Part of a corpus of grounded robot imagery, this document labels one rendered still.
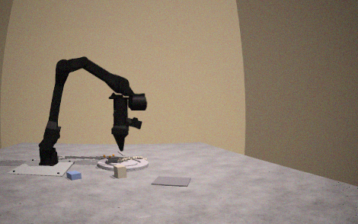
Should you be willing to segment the blue rectangular block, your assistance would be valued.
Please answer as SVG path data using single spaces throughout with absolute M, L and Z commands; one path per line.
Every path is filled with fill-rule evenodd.
M 66 176 L 67 178 L 69 178 L 71 181 L 72 180 L 78 180 L 78 179 L 82 179 L 82 173 L 78 172 L 78 171 L 69 171 L 66 172 Z

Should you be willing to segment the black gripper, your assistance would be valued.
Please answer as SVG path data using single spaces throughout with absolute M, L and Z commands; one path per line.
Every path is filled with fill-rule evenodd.
M 125 137 L 129 135 L 129 127 L 126 126 L 126 115 L 127 110 L 113 111 L 113 127 L 111 129 L 111 134 L 113 134 L 121 152 L 123 152 Z

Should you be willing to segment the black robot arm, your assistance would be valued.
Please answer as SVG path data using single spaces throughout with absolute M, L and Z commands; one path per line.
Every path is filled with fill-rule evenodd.
M 145 94 L 134 94 L 129 86 L 129 81 L 119 75 L 114 75 L 102 67 L 98 66 L 85 57 L 76 59 L 61 59 L 56 64 L 56 83 L 53 90 L 53 99 L 50 108 L 50 117 L 46 125 L 43 140 L 40 147 L 40 164 L 54 166 L 58 164 L 56 148 L 53 148 L 59 139 L 61 126 L 58 126 L 59 106 L 62 100 L 62 91 L 64 84 L 70 72 L 84 69 L 92 75 L 106 82 L 110 88 L 118 93 L 113 93 L 109 99 L 113 99 L 113 110 L 146 110 L 147 100 Z M 121 93 L 121 94 L 120 94 Z M 123 96 L 129 96 L 124 98 Z M 128 100 L 128 101 L 127 101 Z

